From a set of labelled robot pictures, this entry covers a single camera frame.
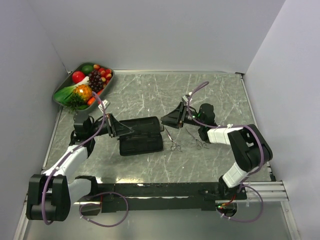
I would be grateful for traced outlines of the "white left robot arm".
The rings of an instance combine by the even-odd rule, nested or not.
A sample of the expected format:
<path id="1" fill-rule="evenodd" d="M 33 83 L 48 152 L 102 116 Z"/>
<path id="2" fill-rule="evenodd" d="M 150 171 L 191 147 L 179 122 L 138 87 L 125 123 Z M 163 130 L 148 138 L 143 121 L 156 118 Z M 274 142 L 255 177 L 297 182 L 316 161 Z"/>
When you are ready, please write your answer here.
<path id="1" fill-rule="evenodd" d="M 78 176 L 72 183 L 68 179 L 89 158 L 95 147 L 95 137 L 109 135 L 121 137 L 134 130 L 120 123 L 111 113 L 94 120 L 87 113 L 73 117 L 74 130 L 63 156 L 42 174 L 34 174 L 28 183 L 26 217 L 41 220 L 46 225 L 62 222 L 69 215 L 71 205 L 81 198 L 95 200 L 99 195 L 94 176 Z"/>

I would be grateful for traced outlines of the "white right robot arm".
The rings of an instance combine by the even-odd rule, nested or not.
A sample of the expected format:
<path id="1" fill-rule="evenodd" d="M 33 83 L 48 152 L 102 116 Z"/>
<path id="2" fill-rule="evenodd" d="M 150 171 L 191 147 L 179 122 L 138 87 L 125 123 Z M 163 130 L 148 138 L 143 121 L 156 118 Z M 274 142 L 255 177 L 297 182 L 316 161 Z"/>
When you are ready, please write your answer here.
<path id="1" fill-rule="evenodd" d="M 215 122 L 214 106 L 203 103 L 199 110 L 187 108 L 181 101 L 170 113 L 160 118 L 164 126 L 175 129 L 185 124 L 198 126 L 199 137 L 193 136 L 197 149 L 207 148 L 207 144 L 224 144 L 231 147 L 235 162 L 218 180 L 217 192 L 223 199 L 230 199 L 249 176 L 258 172 L 273 158 L 273 153 L 257 126 L 219 126 Z"/>

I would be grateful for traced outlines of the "black zipper tool case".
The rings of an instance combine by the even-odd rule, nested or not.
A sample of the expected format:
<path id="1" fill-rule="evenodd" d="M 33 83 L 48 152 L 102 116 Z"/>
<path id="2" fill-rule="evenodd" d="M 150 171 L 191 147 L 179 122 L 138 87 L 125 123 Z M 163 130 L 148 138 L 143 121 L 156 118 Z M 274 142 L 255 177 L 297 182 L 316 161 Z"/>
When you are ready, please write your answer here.
<path id="1" fill-rule="evenodd" d="M 119 154 L 123 157 L 161 152 L 163 138 L 158 117 L 150 116 L 121 120 L 133 133 L 119 137 Z"/>

